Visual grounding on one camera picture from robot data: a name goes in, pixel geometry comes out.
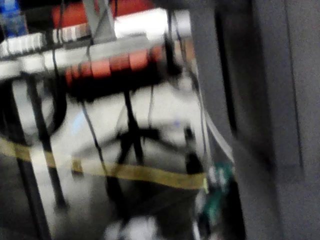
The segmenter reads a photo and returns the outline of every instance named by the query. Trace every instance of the gray panel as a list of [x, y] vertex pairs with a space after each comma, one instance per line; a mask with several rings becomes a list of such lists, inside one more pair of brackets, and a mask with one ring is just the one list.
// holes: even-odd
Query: gray panel
[[302, 163], [285, 1], [255, 0], [253, 6], [261, 34], [275, 164], [299, 168]]
[[191, 32], [203, 104], [220, 133], [230, 142], [230, 128], [221, 59], [212, 8], [191, 9]]
[[305, 177], [320, 170], [320, 2], [287, 0]]
[[223, 39], [236, 121], [236, 135], [265, 160], [272, 157], [263, 57], [252, 13], [224, 13]]
[[320, 184], [279, 184], [277, 191], [286, 240], [318, 240]]
[[247, 240], [283, 240], [272, 172], [239, 142], [233, 151]]

